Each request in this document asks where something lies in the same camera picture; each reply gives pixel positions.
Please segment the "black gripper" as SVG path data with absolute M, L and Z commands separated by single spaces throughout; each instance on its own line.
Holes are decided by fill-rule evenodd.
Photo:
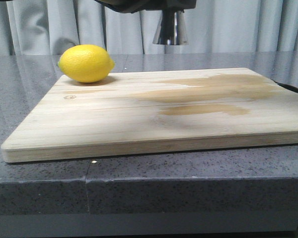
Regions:
M 97 0 L 97 3 L 119 13 L 141 10 L 194 9 L 196 0 Z

